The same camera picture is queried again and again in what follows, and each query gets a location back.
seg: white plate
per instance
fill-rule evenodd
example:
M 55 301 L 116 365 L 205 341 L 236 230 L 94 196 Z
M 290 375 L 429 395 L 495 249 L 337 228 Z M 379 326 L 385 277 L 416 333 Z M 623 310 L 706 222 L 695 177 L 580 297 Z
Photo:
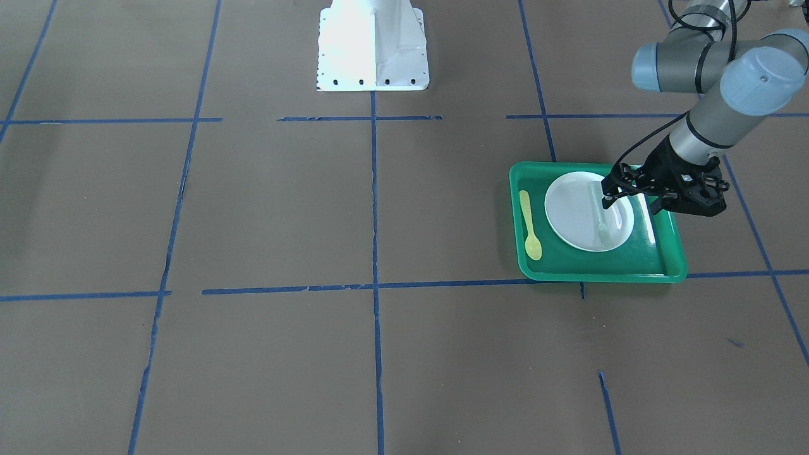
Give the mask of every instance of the white plate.
M 553 231 L 574 248 L 595 253 L 616 249 L 629 239 L 635 227 L 628 198 L 618 199 L 607 210 L 601 208 L 603 179 L 593 172 L 569 172 L 548 187 L 545 214 Z M 607 226 L 601 235 L 596 210 L 604 213 Z

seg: spoon handle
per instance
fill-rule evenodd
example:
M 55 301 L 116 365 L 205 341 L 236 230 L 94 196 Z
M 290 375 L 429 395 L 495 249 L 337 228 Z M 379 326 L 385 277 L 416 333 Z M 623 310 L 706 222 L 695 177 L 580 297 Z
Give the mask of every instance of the spoon handle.
M 534 236 L 534 221 L 531 217 L 531 199 L 528 197 L 528 191 L 524 189 L 519 191 L 519 208 L 523 209 L 523 218 L 525 218 L 525 227 L 528 229 L 528 236 Z

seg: white metal base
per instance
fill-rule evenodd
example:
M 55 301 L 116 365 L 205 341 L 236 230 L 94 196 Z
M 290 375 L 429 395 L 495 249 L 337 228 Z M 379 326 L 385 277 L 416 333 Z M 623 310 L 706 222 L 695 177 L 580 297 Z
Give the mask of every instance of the white metal base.
M 412 8 L 410 1 L 400 2 L 398 23 L 386 28 L 382 23 L 390 19 L 390 11 L 335 11 L 336 4 L 320 12 L 318 90 L 427 88 L 430 72 L 421 10 Z

